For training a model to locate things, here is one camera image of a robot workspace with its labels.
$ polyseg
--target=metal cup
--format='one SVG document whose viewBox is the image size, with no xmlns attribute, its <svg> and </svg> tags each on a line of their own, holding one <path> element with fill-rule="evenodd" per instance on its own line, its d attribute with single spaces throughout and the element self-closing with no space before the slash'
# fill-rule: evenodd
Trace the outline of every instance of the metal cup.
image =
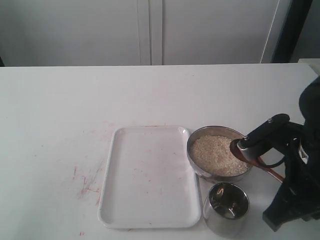
<svg viewBox="0 0 320 240">
<path fill-rule="evenodd" d="M 243 227 L 249 205 L 249 198 L 240 187 L 221 182 L 210 189 L 204 201 L 203 217 L 215 234 L 232 238 Z"/>
</svg>

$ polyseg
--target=cabinet door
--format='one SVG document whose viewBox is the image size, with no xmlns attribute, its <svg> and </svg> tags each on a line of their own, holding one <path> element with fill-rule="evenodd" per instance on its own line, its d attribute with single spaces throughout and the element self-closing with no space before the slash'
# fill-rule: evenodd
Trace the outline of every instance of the cabinet door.
<svg viewBox="0 0 320 240">
<path fill-rule="evenodd" d="M 6 66 L 149 65 L 148 0 L 2 0 Z"/>
<path fill-rule="evenodd" d="M 152 1 L 163 4 L 162 36 L 151 40 L 152 46 L 162 42 L 165 65 L 268 62 L 290 4 L 290 0 Z M 152 5 L 150 9 L 153 26 Z"/>
</svg>

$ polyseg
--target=plastic tray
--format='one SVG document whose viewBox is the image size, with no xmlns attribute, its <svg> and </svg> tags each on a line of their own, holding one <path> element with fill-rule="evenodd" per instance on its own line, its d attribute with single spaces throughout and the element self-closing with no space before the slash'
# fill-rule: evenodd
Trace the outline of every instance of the plastic tray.
<svg viewBox="0 0 320 240">
<path fill-rule="evenodd" d="M 187 228 L 201 207 L 180 126 L 124 127 L 113 134 L 98 218 L 108 228 Z"/>
</svg>

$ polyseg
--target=metal bowl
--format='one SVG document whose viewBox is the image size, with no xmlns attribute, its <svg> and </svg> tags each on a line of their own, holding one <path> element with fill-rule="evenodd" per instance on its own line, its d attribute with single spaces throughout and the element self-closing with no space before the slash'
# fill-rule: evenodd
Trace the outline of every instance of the metal bowl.
<svg viewBox="0 0 320 240">
<path fill-rule="evenodd" d="M 242 173 L 240 175 L 219 176 L 219 175 L 216 175 L 213 173 L 206 172 L 205 170 L 200 168 L 197 164 L 195 164 L 195 162 L 192 160 L 192 158 L 190 156 L 191 147 L 197 139 L 199 139 L 200 137 L 205 136 L 205 135 L 224 136 L 224 137 L 227 137 L 231 140 L 241 139 L 244 137 L 241 133 L 239 133 L 231 128 L 225 127 L 225 126 L 205 126 L 205 127 L 199 128 L 198 130 L 194 131 L 190 135 L 190 137 L 187 141 L 186 152 L 187 152 L 187 157 L 189 159 L 191 167 L 193 168 L 193 170 L 195 171 L 195 173 L 199 177 L 204 178 L 209 182 L 234 183 L 234 182 L 238 182 L 241 179 L 243 179 L 250 172 L 252 165 L 248 164 L 247 171 L 245 171 L 244 173 Z"/>
</svg>

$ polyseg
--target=brown spoon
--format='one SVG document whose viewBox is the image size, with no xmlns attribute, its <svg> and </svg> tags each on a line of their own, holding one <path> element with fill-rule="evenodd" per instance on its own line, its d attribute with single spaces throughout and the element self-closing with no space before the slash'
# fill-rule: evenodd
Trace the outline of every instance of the brown spoon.
<svg viewBox="0 0 320 240">
<path fill-rule="evenodd" d="M 235 139 L 232 140 L 230 143 L 230 151 L 231 153 L 240 161 L 245 162 L 247 164 L 253 165 L 259 169 L 262 169 L 263 171 L 266 171 L 268 174 L 270 174 L 272 177 L 274 177 L 275 179 L 277 179 L 280 183 L 282 183 L 284 181 L 284 177 L 281 176 L 280 174 L 278 174 L 277 172 L 273 171 L 272 168 L 266 168 L 263 166 L 260 166 L 256 161 L 248 161 L 243 154 L 241 153 L 241 151 L 239 150 L 238 146 L 237 146 L 237 142 L 239 141 L 239 139 Z M 261 157 L 258 157 L 258 160 L 261 163 L 265 163 Z"/>
</svg>

